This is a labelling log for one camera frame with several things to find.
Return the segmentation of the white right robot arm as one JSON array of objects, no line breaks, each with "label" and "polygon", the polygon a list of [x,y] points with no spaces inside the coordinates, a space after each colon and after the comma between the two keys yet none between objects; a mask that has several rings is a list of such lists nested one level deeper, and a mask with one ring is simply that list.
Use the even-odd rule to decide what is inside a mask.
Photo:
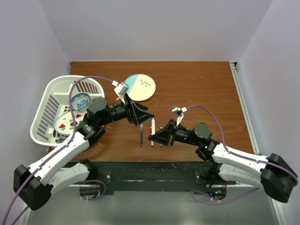
[{"label": "white right robot arm", "polygon": [[198,157],[215,165],[215,169],[209,172],[209,179],[214,184],[222,181],[248,184],[263,189],[276,201],[288,202],[298,180],[297,174],[281,156],[274,153],[268,157],[249,154],[227,147],[211,137],[212,133],[204,123],[188,130],[169,120],[166,126],[149,135],[148,139],[163,146],[172,146],[174,142],[196,146]]}]

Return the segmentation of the purple pen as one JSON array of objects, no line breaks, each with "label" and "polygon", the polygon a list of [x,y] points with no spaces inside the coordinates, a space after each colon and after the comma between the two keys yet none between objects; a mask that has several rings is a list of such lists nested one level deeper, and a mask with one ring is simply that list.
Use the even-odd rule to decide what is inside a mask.
[{"label": "purple pen", "polygon": [[143,147],[143,124],[140,125],[140,147]]}]

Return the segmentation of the red marker pen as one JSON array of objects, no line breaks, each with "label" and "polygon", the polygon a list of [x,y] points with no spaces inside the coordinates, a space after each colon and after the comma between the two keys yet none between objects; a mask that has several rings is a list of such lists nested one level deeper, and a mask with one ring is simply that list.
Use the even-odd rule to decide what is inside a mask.
[{"label": "red marker pen", "polygon": [[[150,135],[152,135],[152,126],[150,127]],[[154,142],[150,141],[151,147],[154,147]]]}]

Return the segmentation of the pink marker pen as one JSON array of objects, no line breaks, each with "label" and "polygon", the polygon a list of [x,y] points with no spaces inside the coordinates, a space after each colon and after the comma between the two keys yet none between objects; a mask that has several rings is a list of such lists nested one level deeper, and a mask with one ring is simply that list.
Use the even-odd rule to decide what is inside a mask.
[{"label": "pink marker pen", "polygon": [[152,135],[154,135],[154,134],[155,134],[155,131],[156,131],[155,125],[156,125],[155,119],[152,118],[152,119],[151,119],[151,134],[152,134]]}]

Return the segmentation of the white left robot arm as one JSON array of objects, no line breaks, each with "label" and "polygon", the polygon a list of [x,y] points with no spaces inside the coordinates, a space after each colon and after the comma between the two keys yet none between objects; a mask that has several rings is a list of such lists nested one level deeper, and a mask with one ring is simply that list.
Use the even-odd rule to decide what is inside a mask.
[{"label": "white left robot arm", "polygon": [[31,210],[44,206],[50,197],[61,189],[77,182],[92,184],[97,172],[83,163],[61,171],[72,158],[88,149],[105,133],[104,125],[127,119],[139,126],[154,114],[140,103],[125,97],[123,102],[108,106],[103,97],[93,99],[83,120],[64,142],[48,155],[28,167],[19,165],[14,171],[13,190]]}]

